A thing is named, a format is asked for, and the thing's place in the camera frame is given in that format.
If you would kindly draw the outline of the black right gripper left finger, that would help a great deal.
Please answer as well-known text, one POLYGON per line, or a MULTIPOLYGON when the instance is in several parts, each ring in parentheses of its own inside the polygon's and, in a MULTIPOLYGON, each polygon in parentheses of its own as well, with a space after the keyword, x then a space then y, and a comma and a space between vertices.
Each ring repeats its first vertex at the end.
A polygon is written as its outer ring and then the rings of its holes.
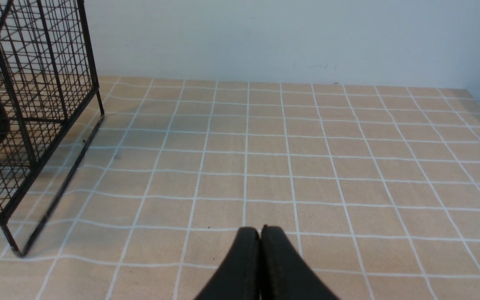
POLYGON ((195 297, 197 300, 258 300, 260 237, 252 227, 239 228, 223 262, 195 297))

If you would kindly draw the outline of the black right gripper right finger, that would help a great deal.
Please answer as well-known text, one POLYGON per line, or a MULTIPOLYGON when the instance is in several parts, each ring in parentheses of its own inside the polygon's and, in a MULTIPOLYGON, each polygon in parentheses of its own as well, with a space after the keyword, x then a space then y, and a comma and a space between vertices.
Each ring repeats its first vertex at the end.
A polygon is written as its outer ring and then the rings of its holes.
POLYGON ((265 225, 260 236, 262 300, 337 300, 305 263, 284 230, 265 225))

